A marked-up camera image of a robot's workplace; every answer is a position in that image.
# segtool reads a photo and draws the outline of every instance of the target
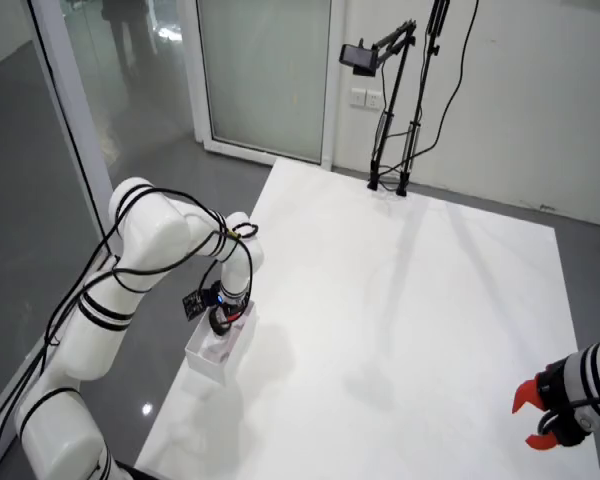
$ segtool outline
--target white tabletop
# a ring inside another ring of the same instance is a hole
[[[576,342],[552,229],[278,160],[236,380],[186,362],[137,466],[171,480],[600,479],[517,386]]]

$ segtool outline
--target small white container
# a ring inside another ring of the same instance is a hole
[[[185,347],[187,363],[194,370],[221,385],[235,376],[238,365],[251,344],[257,314],[253,302],[239,320],[231,324],[226,335],[213,333],[209,325],[209,309],[204,313]]]

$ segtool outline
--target glass panel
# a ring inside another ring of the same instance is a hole
[[[193,135],[176,0],[56,0],[114,187]]]
[[[0,0],[0,393],[97,243],[20,0]]]
[[[199,0],[215,138],[319,162],[328,0]]]

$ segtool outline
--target person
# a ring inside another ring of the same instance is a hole
[[[111,25],[116,54],[125,80],[132,79],[133,68],[124,48],[123,24],[127,24],[135,66],[143,70],[150,68],[153,57],[151,38],[147,25],[145,0],[102,0],[102,18]]]

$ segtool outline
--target black wire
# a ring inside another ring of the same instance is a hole
[[[97,257],[99,251],[106,244],[106,242],[111,238],[111,236],[113,236],[114,232],[117,231],[117,228],[120,225],[120,223],[122,222],[122,220],[124,219],[125,215],[129,212],[129,210],[133,207],[133,205],[135,205],[136,202],[138,202],[142,197],[144,197],[150,193],[169,193],[169,194],[172,194],[175,196],[180,196],[180,197],[188,199],[189,201],[191,201],[192,203],[194,203],[195,205],[200,207],[205,213],[207,213],[207,215],[209,215],[212,219],[214,219],[218,223],[219,231],[215,231],[215,230],[211,231],[211,233],[203,240],[203,242],[200,245],[198,245],[195,249],[193,249],[191,252],[186,254],[182,259],[172,263],[171,265],[167,265],[165,267],[160,267],[160,268],[151,269],[151,270],[137,270],[137,269],[131,269],[131,268],[115,268],[114,267],[107,272],[103,272],[98,277],[96,277],[96,278],[92,279],[91,281],[87,282],[86,284],[84,284],[82,286],[82,288],[80,288],[78,291],[74,292],[77,285],[84,278],[84,276],[86,275],[86,272],[89,270],[91,264]],[[110,231],[103,237],[103,239],[100,241],[100,243],[95,248],[94,252],[92,253],[92,255],[87,263],[87,266],[85,266],[79,279],[76,281],[74,286],[69,290],[69,292],[63,297],[62,301],[58,304],[58,306],[56,306],[56,308],[54,309],[54,312],[51,315],[49,322],[47,323],[47,327],[45,329],[44,345],[38,351],[38,353],[35,355],[34,359],[32,360],[31,364],[29,365],[29,367],[27,367],[27,369],[25,370],[25,372],[23,373],[21,378],[18,380],[16,386],[14,387],[14,389],[10,392],[9,396],[7,397],[7,400],[0,407],[0,414],[1,414],[2,411],[4,411],[5,406],[9,402],[11,402],[9,404],[9,408],[7,409],[7,412],[6,412],[6,414],[2,420],[2,423],[0,425],[0,441],[4,434],[4,429],[6,427],[7,421],[11,417],[13,410],[15,409],[16,405],[18,404],[18,401],[19,401],[20,397],[22,396],[24,390],[26,389],[29,381],[31,380],[31,377],[33,376],[38,364],[41,361],[46,361],[47,349],[49,348],[50,345],[52,345],[51,339],[57,335],[59,329],[64,324],[64,322],[68,318],[69,314],[75,308],[80,297],[84,293],[86,293],[93,286],[104,281],[106,278],[112,277],[112,276],[120,274],[120,273],[139,275],[139,276],[143,276],[143,275],[148,276],[148,275],[156,275],[156,274],[160,274],[160,273],[165,273],[170,270],[173,270],[174,268],[182,265],[184,262],[186,262],[188,259],[193,257],[195,254],[197,254],[202,248],[204,248],[204,246],[209,242],[209,240],[211,240],[211,238],[214,235],[223,237],[221,239],[222,245],[224,245],[226,243],[227,238],[234,240],[236,242],[236,247],[239,245],[239,246],[241,246],[241,248],[244,249],[244,251],[246,252],[246,255],[247,255],[248,262],[249,262],[249,284],[247,287],[247,293],[245,294],[244,307],[237,314],[236,318],[234,318],[231,322],[227,322],[227,323],[232,323],[233,321],[238,320],[246,311],[249,300],[251,298],[251,288],[253,285],[253,261],[251,258],[251,253],[249,252],[249,249],[244,244],[244,242],[239,238],[239,236],[230,235],[228,233],[227,228],[226,228],[226,222],[224,221],[224,218],[219,213],[209,210],[207,207],[202,205],[197,199],[195,199],[193,196],[191,196],[187,193],[180,192],[177,190],[167,189],[167,188],[151,187],[151,188],[143,190],[137,196],[135,196],[132,200],[130,200],[129,203],[127,204],[127,206],[122,210],[119,217],[116,219],[116,221],[115,221],[114,225],[111,227]],[[55,323],[55,325],[53,325],[53,321],[56,318],[56,316],[58,315],[58,312],[60,311],[61,308],[62,308],[62,312],[60,313],[60,317],[58,318],[58,321]]]
[[[424,155],[425,153],[430,152],[431,150],[433,150],[433,148],[438,144],[438,141],[440,140],[440,135],[442,133],[442,126],[444,125],[444,121],[447,116],[447,112],[449,111],[449,107],[451,106],[453,99],[457,95],[458,91],[460,90],[460,86],[462,85],[462,79],[464,77],[464,60],[465,60],[465,56],[467,53],[467,45],[469,43],[469,38],[471,37],[471,31],[473,30],[473,25],[476,20],[476,15],[478,14],[479,6],[480,6],[480,0],[476,0],[475,7],[473,9],[473,15],[471,17],[471,23],[469,24],[469,29],[467,30],[467,35],[464,39],[464,44],[462,46],[462,55],[460,57],[460,78],[458,79],[458,84],[456,85],[456,88],[454,89],[453,93],[451,94],[451,97],[449,98],[449,101],[447,102],[447,105],[442,113],[442,118],[440,119],[440,125],[438,126],[438,133],[436,135],[436,139],[430,147],[427,147],[424,150],[421,150],[420,152],[417,152],[416,154],[414,154],[413,158],[419,157],[420,155]],[[427,39],[425,36],[425,41],[424,41],[424,46],[423,46],[423,51],[422,51],[422,68],[420,69],[420,88],[424,88],[422,80],[423,80],[423,76],[424,76],[424,62],[426,61],[426,48],[427,48],[426,40]],[[424,112],[423,112],[422,108],[420,108],[420,111],[418,113],[419,113],[418,122],[420,122],[422,120],[422,117],[424,116]],[[406,135],[407,133],[408,133],[408,131],[400,132],[399,134],[394,134],[394,135],[401,136],[401,135]],[[388,170],[380,173],[379,175],[387,175],[388,173],[391,173],[391,172],[401,168],[404,165],[404,163],[405,163],[405,160],[401,161],[400,163],[398,163],[394,166],[380,165],[380,167],[387,168]]]
[[[540,422],[538,422],[538,434],[546,435],[547,433],[549,433],[549,430],[547,429],[547,424],[561,413],[568,413],[573,409],[586,407],[587,405],[600,405],[600,397],[575,400],[573,402],[569,402],[557,408],[551,409],[550,411],[545,413],[540,419]]]
[[[424,88],[424,66],[427,61],[427,32],[424,34],[424,41],[422,42],[422,67],[420,67],[420,88]],[[420,104],[420,110],[418,111],[418,123],[422,123],[422,117],[424,117],[424,110],[422,103]]]
[[[383,110],[387,109],[387,89],[385,87],[384,84],[384,66],[386,65],[386,62],[382,64],[382,67],[380,68],[380,74],[382,76],[382,99],[384,100],[384,108]]]
[[[447,106],[442,112],[442,118],[440,119],[440,125],[438,126],[438,133],[436,135],[436,139],[430,147],[427,147],[424,150],[421,150],[420,152],[416,153],[413,156],[413,158],[419,157],[420,155],[424,155],[425,153],[430,152],[435,148],[435,146],[438,144],[438,141],[440,140],[440,135],[442,134],[442,126],[444,125],[444,120],[447,116],[447,112],[449,111],[449,107],[451,107],[451,103],[453,102],[453,99],[457,95],[458,91],[460,90],[460,86],[462,85],[462,78],[464,76],[464,59],[467,53],[467,44],[469,43],[469,37],[471,36],[471,31],[473,30],[473,24],[476,21],[476,15],[478,14],[479,5],[480,0],[476,0],[476,5],[473,9],[473,15],[471,17],[471,23],[469,24],[469,30],[467,30],[467,36],[465,37],[464,45],[462,46],[462,55],[460,57],[460,78],[458,79],[458,84],[456,85],[455,90],[453,91],[451,97],[449,98],[449,101],[447,102]]]

